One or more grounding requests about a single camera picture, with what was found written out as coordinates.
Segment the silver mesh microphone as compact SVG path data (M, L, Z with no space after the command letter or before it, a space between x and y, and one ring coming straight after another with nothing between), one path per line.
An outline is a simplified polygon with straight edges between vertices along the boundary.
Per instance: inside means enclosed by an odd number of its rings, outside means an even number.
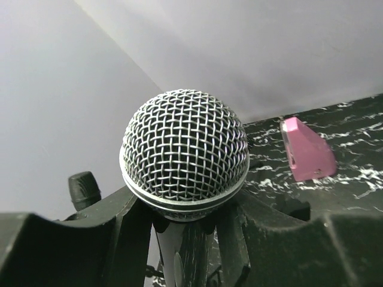
M167 286L205 286L214 214L250 168L245 129L209 93L178 89L145 102L119 152L126 186L153 214Z

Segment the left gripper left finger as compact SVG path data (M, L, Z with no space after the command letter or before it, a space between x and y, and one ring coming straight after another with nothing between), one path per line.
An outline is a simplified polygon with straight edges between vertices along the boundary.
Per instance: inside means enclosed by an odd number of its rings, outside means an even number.
M1 214L2 286L142 286L151 213L122 188L52 221Z

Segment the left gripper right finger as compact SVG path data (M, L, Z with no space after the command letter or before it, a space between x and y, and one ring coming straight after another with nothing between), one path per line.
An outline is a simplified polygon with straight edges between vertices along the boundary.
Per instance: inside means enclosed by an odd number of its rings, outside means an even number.
M302 221L239 193L217 212L227 286L381 286L382 216Z

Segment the round base stand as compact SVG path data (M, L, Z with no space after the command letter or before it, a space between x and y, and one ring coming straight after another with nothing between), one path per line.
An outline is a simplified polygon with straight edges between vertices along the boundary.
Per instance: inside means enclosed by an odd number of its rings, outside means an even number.
M68 178L69 193L75 210L81 211L101 200L101 191L91 171L76 173Z

